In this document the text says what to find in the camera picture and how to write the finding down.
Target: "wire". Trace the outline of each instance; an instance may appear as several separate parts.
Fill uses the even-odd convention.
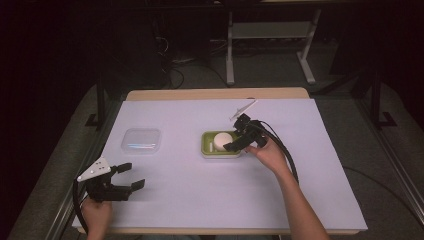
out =
[[[258,52],[259,52],[259,48],[256,46],[253,46],[249,41],[240,41],[238,44],[234,43],[234,48],[233,48],[234,57],[251,58],[251,57],[259,55]]]
[[[371,176],[356,170],[354,168],[348,167],[348,166],[342,166],[344,169],[350,170],[352,172],[356,172],[358,174],[361,174],[362,176],[364,176],[365,178],[368,178],[369,180],[373,181],[374,183],[376,183],[377,185],[379,185],[380,187],[384,188],[386,191],[388,191],[390,194],[393,195],[393,197],[395,197],[407,210],[408,212],[414,217],[414,219],[417,221],[418,225],[420,225],[420,227],[424,230],[424,225],[421,223],[421,220],[418,218],[418,216],[415,215],[414,211],[408,206],[408,204],[399,196],[397,195],[393,190],[391,190],[390,188],[388,188],[386,185],[384,185],[383,183],[379,182],[378,180],[372,178]]]
[[[181,68],[181,67],[203,67],[203,68],[207,68],[207,69],[209,69],[209,70],[211,70],[212,72],[214,72],[217,76],[218,76],[218,78],[225,84],[225,86],[226,87],[230,87],[230,85],[228,85],[227,84],[227,82],[221,77],[221,74],[219,74],[219,72],[217,72],[215,69],[213,69],[212,67],[209,67],[209,66],[205,66],[205,65],[201,65],[201,64],[198,64],[198,65],[183,65],[183,66],[176,66],[175,68]]]
[[[280,149],[283,151],[284,155],[286,155],[287,161],[290,164],[290,168],[291,168],[294,179],[296,179],[297,183],[299,183],[299,177],[297,175],[296,165],[294,164],[294,161],[293,161],[293,158],[292,158],[290,152],[287,150],[286,146],[284,146],[284,144],[280,140],[280,138],[278,136],[274,136],[271,132],[269,132],[268,130],[266,130],[263,127],[258,127],[254,124],[251,124],[251,123],[247,123],[246,125],[262,131],[265,135],[270,137],[280,147]]]
[[[156,40],[162,40],[162,41],[164,41],[166,43],[165,50],[163,50],[163,52],[166,53],[166,51],[168,51],[168,48],[169,48],[169,42],[168,42],[168,40],[166,40],[166,38],[163,38],[163,37],[156,37]]]
[[[84,228],[84,231],[86,234],[88,234],[88,226],[87,223],[84,220],[84,216],[81,212],[80,202],[78,200],[78,181],[77,179],[74,179],[74,183],[72,186],[72,202],[74,205],[75,214],[78,217],[78,220],[81,223],[82,228]]]
[[[178,88],[180,88],[183,85],[184,81],[185,81],[184,74],[181,71],[179,71],[179,70],[177,70],[175,68],[171,68],[169,71],[174,71],[174,72],[177,72],[177,73],[179,73],[181,75],[181,82],[177,86],[174,86],[174,84],[172,83],[172,78],[171,77],[169,78],[169,83],[172,86],[172,89],[178,89]]]
[[[278,137],[277,133],[275,133],[274,129],[272,129],[272,127],[271,127],[268,123],[266,123],[266,122],[264,122],[264,121],[259,121],[259,122],[260,122],[260,123],[263,123],[263,124],[265,124],[267,127],[269,127],[269,129],[271,129],[272,133],[274,133],[275,137],[277,137],[277,138],[278,138],[278,140],[280,140],[280,142],[281,142],[280,137]]]
[[[220,53],[220,52],[222,52],[222,51],[224,51],[224,50],[226,50],[226,46],[228,45],[228,43],[227,43],[227,41],[226,40],[223,40],[224,41],[224,43],[223,44],[221,44],[220,46],[218,46],[218,47],[216,47],[216,48],[214,48],[214,49],[212,49],[210,52],[210,54],[211,54],[211,56],[213,56],[213,55],[215,55],[215,54],[217,54],[217,53]]]
[[[172,63],[174,64],[186,64],[189,62],[193,62],[195,61],[196,58],[186,58],[186,59],[182,59],[182,60],[172,60]]]

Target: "black robotic claw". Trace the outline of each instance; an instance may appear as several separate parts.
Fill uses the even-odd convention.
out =
[[[264,129],[260,121],[250,120],[250,117],[246,114],[242,114],[238,117],[234,123],[236,130],[234,133],[239,137],[232,143],[227,143],[224,148],[227,151],[236,152],[249,146],[252,142],[256,142],[258,147],[263,147],[266,144],[266,138],[263,137],[263,132],[260,129]]]
[[[115,173],[128,171],[132,168],[131,163],[111,167],[109,173],[88,179],[86,182],[87,193],[96,202],[102,201],[128,201],[128,197],[144,187],[145,180],[132,183],[131,186],[115,186],[111,183]]]

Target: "human hand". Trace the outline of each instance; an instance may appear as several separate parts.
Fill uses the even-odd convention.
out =
[[[87,197],[81,210],[89,231],[87,239],[103,239],[112,221],[112,202],[99,203]]]
[[[284,153],[272,139],[267,138],[267,140],[267,144],[264,147],[248,146],[245,148],[246,152],[255,155],[274,174],[282,170],[287,170],[288,165]]]

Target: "human arm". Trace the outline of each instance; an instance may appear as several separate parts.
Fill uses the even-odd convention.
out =
[[[112,220],[112,202],[96,202],[87,197],[81,206],[88,226],[87,240],[102,240]]]
[[[263,148],[248,146],[245,150],[255,155],[276,176],[283,193],[292,238],[294,240],[329,239],[321,221],[293,177],[278,145],[268,139]]]

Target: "white tabletop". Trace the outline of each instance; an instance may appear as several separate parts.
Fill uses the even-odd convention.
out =
[[[206,131],[234,130],[229,118],[252,100],[125,101],[103,156],[133,169],[112,178],[128,186],[146,179],[127,202],[114,202],[112,232],[279,234],[289,225],[274,175],[254,156],[205,159]],[[270,124],[290,151],[302,191],[330,233],[367,229],[361,210],[312,99],[259,99],[246,114]],[[159,150],[128,155],[130,128],[161,131]],[[73,225],[80,227],[75,219]]]

